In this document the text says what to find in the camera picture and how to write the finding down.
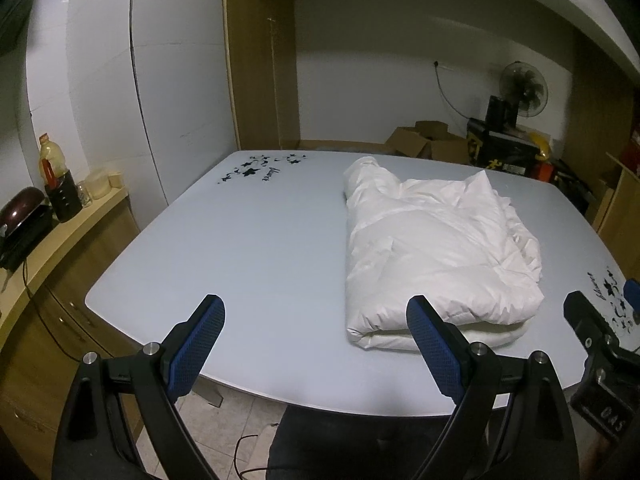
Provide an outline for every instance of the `folded white comforter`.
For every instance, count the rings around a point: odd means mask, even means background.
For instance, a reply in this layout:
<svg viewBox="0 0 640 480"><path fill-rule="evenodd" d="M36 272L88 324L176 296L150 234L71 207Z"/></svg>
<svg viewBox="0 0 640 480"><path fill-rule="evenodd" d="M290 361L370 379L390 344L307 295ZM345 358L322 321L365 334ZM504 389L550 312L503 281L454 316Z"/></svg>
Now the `folded white comforter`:
<svg viewBox="0 0 640 480"><path fill-rule="evenodd" d="M406 304L422 294L466 338L519 338L543 300L538 240L484 171L400 182L365 156L345 172L346 326L363 348L417 350Z"/></svg>

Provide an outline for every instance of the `tile floor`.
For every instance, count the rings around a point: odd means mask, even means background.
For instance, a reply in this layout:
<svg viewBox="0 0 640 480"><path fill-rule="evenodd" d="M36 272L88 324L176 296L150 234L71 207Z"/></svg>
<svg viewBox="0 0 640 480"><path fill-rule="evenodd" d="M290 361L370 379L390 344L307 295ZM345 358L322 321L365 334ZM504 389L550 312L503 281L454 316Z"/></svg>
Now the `tile floor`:
<svg viewBox="0 0 640 480"><path fill-rule="evenodd" d="M191 437L204 458L221 480L238 480L233 468L233 456L238 438L259 434L267 425L279 422L286 404L254 397L226 386L219 386L223 396L219 408L190 393L176 402ZM238 449L238 469L242 471L254 450L257 437L244 439ZM146 471L160 479L166 475L158 462L146 430L137 442L140 458Z"/></svg>

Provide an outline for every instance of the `plastic bottle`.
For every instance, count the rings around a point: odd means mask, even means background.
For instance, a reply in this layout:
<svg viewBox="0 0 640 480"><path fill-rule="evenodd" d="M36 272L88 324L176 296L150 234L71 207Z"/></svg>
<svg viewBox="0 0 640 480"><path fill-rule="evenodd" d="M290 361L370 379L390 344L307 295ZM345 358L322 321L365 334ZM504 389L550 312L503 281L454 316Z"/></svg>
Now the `plastic bottle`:
<svg viewBox="0 0 640 480"><path fill-rule="evenodd" d="M40 163L38 164L40 176L43 181L47 183L47 177L42 165L42 161L45 158L49 161L53 174L56 178L60 178L68 171L66 168L65 156L63 155L60 146L55 142L52 142L52 140L49 140L48 134L40 136Z"/></svg>

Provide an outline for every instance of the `wooden counter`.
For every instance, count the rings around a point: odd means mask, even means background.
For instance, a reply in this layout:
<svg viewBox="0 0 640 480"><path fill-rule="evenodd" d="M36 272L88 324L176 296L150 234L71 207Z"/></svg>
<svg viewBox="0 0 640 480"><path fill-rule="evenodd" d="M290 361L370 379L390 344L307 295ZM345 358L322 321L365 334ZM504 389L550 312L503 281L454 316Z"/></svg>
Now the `wooden counter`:
<svg viewBox="0 0 640 480"><path fill-rule="evenodd" d="M107 196L95 200L70 221L57 225L27 258L29 290L35 293L80 238L117 204L126 199L127 195L125 188L111 189ZM4 284L7 272L5 269L0 269L0 286ZM0 351L28 303L29 297L22 281L22 266L20 266L9 278L4 292L0 293Z"/></svg>
<svg viewBox="0 0 640 480"><path fill-rule="evenodd" d="M20 266L0 294L0 427L40 480L50 479L60 417L82 356L119 357L140 347L84 304L140 232L126 199L125 189L113 189L57 225L28 256L28 290ZM120 397L136 438L142 418L135 398Z"/></svg>

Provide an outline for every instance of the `blue textured pad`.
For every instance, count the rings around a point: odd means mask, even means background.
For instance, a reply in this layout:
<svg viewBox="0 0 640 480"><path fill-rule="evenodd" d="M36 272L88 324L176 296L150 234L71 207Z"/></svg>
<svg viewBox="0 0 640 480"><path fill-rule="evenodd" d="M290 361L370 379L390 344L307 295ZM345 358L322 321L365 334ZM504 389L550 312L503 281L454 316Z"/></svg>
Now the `blue textured pad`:
<svg viewBox="0 0 640 480"><path fill-rule="evenodd" d="M636 312L640 312L640 283L631 278L626 280L622 289L625 300L629 302L631 308Z"/></svg>
<svg viewBox="0 0 640 480"><path fill-rule="evenodd" d="M460 363L415 298L406 306L406 322L440 392L459 404L465 394Z"/></svg>
<svg viewBox="0 0 640 480"><path fill-rule="evenodd" d="M214 298L169 366L166 394L173 402L191 391L225 324L225 304Z"/></svg>

